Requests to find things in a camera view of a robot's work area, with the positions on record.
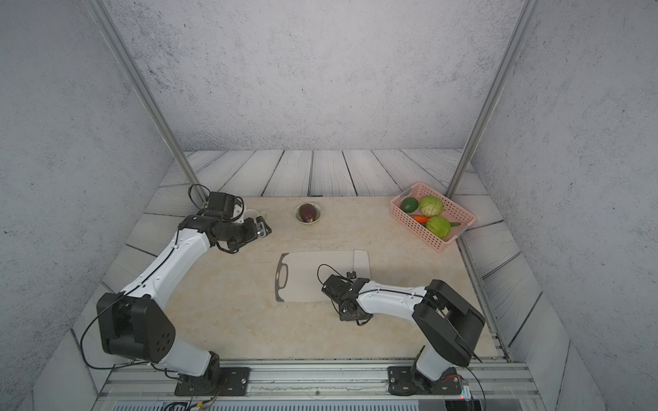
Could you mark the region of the right aluminium frame post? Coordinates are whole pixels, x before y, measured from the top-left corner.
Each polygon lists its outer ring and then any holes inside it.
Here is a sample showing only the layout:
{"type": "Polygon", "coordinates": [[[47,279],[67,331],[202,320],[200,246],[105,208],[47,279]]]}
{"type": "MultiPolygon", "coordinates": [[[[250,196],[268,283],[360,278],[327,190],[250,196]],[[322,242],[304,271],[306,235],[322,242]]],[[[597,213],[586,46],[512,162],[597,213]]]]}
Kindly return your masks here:
{"type": "Polygon", "coordinates": [[[476,118],[475,124],[471,130],[469,138],[466,140],[464,149],[462,150],[457,168],[453,173],[452,180],[447,189],[447,197],[452,198],[461,184],[464,174],[466,173],[468,164],[473,159],[476,149],[483,138],[486,126],[488,125],[491,116],[495,111],[500,96],[505,88],[507,78],[512,73],[514,65],[519,58],[520,51],[524,45],[524,41],[531,30],[534,19],[541,6],[540,0],[527,0],[521,10],[519,18],[517,19],[516,26],[512,31],[510,40],[505,48],[505,51],[500,60],[500,64],[496,70],[495,77],[493,78],[490,89],[488,90],[486,99],[483,106],[476,118]]]}

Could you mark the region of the aluminium frame post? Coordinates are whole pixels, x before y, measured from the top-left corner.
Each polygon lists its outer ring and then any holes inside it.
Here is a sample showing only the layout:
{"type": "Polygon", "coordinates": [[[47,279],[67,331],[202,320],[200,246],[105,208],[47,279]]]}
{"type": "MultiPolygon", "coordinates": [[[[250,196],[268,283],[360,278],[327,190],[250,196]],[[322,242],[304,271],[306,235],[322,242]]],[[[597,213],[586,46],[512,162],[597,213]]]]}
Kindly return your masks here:
{"type": "Polygon", "coordinates": [[[464,149],[462,150],[457,168],[453,173],[452,180],[447,189],[447,197],[452,198],[461,184],[464,174],[466,173],[468,164],[473,159],[476,149],[483,138],[486,126],[488,125],[491,116],[495,111],[500,96],[505,88],[507,78],[512,73],[514,65],[519,58],[520,51],[524,45],[524,41],[531,30],[534,19],[541,6],[540,0],[527,0],[521,10],[519,18],[517,19],[516,26],[512,31],[510,40],[505,48],[505,51],[500,60],[500,64],[496,70],[495,77],[493,78],[490,89],[488,90],[486,99],[483,106],[476,118],[475,124],[471,130],[469,138],[466,140],[464,149]]]}
{"type": "Polygon", "coordinates": [[[196,197],[199,200],[205,200],[206,193],[202,188],[202,184],[200,183],[197,174],[190,165],[190,161],[188,161],[184,154],[169,123],[166,121],[163,112],[154,98],[154,95],[150,91],[142,72],[140,72],[134,58],[131,56],[129,49],[123,41],[122,36],[113,22],[104,2],[100,0],[86,0],[84,3],[105,39],[106,44],[109,46],[125,75],[127,75],[138,99],[140,99],[144,109],[157,128],[161,139],[166,144],[173,159],[176,160],[184,177],[192,185],[193,190],[195,190],[196,197]]]}

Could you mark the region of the white speckled knife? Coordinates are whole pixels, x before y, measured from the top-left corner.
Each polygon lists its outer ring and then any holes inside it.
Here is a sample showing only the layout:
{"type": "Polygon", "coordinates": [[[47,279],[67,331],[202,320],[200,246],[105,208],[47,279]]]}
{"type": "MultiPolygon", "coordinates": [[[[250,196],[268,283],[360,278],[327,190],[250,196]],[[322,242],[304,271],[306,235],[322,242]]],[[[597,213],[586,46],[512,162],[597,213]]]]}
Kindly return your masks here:
{"type": "Polygon", "coordinates": [[[368,252],[365,250],[355,250],[353,255],[353,272],[356,277],[370,278],[370,261],[368,252]]]}

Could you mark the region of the green cabbage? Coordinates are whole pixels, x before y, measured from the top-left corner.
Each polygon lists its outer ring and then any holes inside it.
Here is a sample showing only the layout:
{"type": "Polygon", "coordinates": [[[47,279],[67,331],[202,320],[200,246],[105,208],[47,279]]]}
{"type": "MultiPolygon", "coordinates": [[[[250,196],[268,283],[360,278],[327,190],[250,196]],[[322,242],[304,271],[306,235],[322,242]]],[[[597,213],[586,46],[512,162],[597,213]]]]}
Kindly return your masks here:
{"type": "Polygon", "coordinates": [[[448,238],[452,229],[459,226],[461,226],[460,222],[451,222],[445,217],[441,216],[430,217],[428,222],[425,224],[425,228],[430,233],[442,240],[448,238]]]}
{"type": "Polygon", "coordinates": [[[444,211],[444,203],[436,196],[427,195],[419,201],[419,211],[426,217],[440,216],[444,211]]]}

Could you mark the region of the upper green cabbage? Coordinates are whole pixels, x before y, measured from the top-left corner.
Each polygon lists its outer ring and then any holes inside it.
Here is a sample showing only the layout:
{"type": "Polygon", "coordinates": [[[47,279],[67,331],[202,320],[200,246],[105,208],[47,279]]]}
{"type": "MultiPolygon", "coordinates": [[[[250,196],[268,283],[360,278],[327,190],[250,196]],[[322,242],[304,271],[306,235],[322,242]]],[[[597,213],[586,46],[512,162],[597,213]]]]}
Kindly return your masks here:
{"type": "Polygon", "coordinates": [[[436,196],[427,195],[419,201],[419,211],[426,217],[440,216],[444,211],[444,203],[436,196]]]}

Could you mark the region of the grey-rimmed white cutting board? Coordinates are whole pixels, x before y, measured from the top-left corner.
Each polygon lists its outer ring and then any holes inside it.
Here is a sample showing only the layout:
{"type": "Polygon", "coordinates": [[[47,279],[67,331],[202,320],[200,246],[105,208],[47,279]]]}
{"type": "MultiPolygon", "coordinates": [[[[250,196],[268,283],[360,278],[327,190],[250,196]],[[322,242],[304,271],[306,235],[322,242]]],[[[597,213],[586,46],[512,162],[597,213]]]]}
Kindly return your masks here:
{"type": "Polygon", "coordinates": [[[313,303],[328,301],[322,293],[321,282],[333,271],[322,264],[330,265],[341,275],[353,272],[354,251],[318,251],[283,253],[277,265],[274,280],[274,295],[277,302],[313,303]]]}

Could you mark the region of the left aluminium frame post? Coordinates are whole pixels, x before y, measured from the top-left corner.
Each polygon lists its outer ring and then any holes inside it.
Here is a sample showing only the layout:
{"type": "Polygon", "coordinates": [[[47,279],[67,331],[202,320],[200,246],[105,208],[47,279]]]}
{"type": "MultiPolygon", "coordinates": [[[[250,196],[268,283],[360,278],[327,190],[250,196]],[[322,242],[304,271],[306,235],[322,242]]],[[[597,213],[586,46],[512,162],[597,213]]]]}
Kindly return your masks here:
{"type": "Polygon", "coordinates": [[[202,184],[200,183],[197,174],[190,165],[190,161],[188,161],[184,154],[169,123],[166,121],[163,112],[154,98],[154,95],[150,91],[142,72],[140,72],[134,58],[131,56],[129,49],[123,41],[122,36],[113,22],[104,2],[100,0],[86,0],[84,3],[105,39],[106,44],[109,46],[125,75],[127,75],[138,99],[140,99],[144,109],[157,128],[161,139],[166,144],[173,159],[176,160],[184,177],[192,185],[193,190],[195,190],[196,197],[199,200],[205,200],[206,193],[202,188],[202,184]]]}

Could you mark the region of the pink plastic basket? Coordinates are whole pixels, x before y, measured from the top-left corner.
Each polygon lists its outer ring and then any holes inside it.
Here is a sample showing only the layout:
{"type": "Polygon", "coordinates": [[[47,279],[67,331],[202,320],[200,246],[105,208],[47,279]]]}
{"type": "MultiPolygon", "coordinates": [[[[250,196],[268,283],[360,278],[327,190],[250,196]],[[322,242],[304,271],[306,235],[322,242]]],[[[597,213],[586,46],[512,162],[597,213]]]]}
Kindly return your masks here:
{"type": "Polygon", "coordinates": [[[476,216],[425,183],[390,201],[393,218],[437,252],[454,243],[476,216]]]}

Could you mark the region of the purple eggplant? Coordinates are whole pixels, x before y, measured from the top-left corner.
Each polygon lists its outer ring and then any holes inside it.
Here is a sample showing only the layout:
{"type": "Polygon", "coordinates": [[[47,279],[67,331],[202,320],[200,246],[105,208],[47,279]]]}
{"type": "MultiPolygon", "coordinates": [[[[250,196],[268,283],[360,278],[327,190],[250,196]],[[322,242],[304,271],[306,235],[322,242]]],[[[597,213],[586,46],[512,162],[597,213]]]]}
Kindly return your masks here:
{"type": "Polygon", "coordinates": [[[305,203],[300,205],[298,213],[301,221],[305,223],[314,222],[318,216],[317,209],[313,204],[310,203],[305,203]]]}

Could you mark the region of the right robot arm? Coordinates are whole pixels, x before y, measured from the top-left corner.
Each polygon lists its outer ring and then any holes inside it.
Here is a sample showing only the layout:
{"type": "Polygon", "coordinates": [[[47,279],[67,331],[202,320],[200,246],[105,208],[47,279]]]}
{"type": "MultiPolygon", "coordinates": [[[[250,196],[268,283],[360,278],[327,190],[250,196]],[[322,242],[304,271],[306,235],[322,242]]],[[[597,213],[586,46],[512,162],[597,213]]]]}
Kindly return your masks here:
{"type": "Polygon", "coordinates": [[[416,324],[428,345],[419,353],[415,368],[432,382],[442,378],[448,368],[467,368],[478,358],[476,346],[485,319],[442,280],[434,279],[426,287],[405,288],[332,274],[321,284],[322,293],[332,301],[342,321],[365,325],[381,314],[416,324]]]}

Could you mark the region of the orange carrot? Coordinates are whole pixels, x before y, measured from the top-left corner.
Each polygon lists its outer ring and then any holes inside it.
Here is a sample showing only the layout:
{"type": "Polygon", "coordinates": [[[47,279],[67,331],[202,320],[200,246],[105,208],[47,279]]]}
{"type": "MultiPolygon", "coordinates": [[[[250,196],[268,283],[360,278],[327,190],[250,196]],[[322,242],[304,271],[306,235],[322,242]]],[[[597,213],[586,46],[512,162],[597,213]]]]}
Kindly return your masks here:
{"type": "Polygon", "coordinates": [[[423,215],[412,215],[412,218],[419,224],[426,224],[429,220],[429,217],[423,215]]]}

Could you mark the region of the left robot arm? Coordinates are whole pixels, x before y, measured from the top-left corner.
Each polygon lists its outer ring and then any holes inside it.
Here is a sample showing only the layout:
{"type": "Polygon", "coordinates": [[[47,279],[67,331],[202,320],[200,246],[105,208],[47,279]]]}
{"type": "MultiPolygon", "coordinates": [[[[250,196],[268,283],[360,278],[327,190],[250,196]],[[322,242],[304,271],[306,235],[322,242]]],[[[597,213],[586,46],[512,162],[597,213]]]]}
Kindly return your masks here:
{"type": "Polygon", "coordinates": [[[265,219],[189,215],[163,252],[132,283],[97,303],[101,345],[107,354],[158,364],[186,379],[219,378],[219,356],[176,334],[166,305],[192,265],[209,249],[235,254],[272,233],[265,219]]]}

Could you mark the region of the aluminium mounting rail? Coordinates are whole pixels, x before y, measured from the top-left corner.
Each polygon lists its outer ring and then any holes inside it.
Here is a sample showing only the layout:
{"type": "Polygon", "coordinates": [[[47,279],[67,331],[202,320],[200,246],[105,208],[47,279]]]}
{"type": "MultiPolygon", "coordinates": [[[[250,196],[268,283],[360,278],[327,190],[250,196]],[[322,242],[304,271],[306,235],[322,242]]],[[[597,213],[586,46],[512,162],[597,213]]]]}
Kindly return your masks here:
{"type": "Polygon", "coordinates": [[[174,394],[174,378],[150,366],[110,374],[95,410],[543,410],[524,363],[487,358],[458,368],[423,394],[411,382],[412,359],[223,361],[217,394],[174,394]]]}

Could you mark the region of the light green mug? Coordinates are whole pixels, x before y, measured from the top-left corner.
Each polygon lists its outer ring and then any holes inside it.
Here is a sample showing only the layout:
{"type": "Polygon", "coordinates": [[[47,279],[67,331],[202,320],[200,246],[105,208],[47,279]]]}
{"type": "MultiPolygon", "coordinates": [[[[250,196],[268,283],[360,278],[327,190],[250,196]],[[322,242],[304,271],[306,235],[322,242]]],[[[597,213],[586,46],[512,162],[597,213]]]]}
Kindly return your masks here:
{"type": "Polygon", "coordinates": [[[252,219],[255,223],[258,223],[259,221],[267,220],[267,214],[265,212],[259,212],[255,209],[246,209],[243,213],[243,220],[246,221],[247,219],[252,219]]]}

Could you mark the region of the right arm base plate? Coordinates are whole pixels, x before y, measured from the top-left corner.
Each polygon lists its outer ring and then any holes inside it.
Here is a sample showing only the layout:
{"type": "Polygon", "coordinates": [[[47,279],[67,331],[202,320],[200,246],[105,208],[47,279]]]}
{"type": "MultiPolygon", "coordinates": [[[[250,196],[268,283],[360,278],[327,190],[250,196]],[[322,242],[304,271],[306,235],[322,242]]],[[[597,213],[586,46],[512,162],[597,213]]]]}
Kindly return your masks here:
{"type": "Polygon", "coordinates": [[[414,366],[389,366],[387,377],[388,393],[398,397],[464,394],[461,376],[455,368],[447,368],[440,378],[431,380],[414,366]]]}

